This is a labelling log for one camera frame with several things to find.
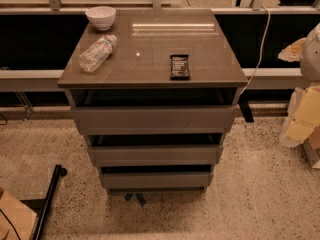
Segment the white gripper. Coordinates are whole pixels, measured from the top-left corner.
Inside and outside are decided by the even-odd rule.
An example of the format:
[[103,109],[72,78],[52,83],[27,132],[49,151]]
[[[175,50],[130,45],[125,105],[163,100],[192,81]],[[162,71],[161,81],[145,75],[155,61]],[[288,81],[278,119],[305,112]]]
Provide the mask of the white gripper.
[[[306,38],[300,38],[287,46],[278,58],[286,62],[299,62]],[[279,141],[285,147],[296,147],[320,125],[320,86],[296,88],[288,106],[288,116],[282,125]]]

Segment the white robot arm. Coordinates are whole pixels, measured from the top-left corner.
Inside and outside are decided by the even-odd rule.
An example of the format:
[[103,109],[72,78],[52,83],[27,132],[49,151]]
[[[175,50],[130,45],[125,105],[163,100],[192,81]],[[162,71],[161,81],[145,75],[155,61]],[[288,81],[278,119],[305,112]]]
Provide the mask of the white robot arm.
[[278,58],[300,62],[302,76],[311,82],[291,95],[279,141],[285,147],[302,144],[320,126],[320,23],[307,35],[283,49]]

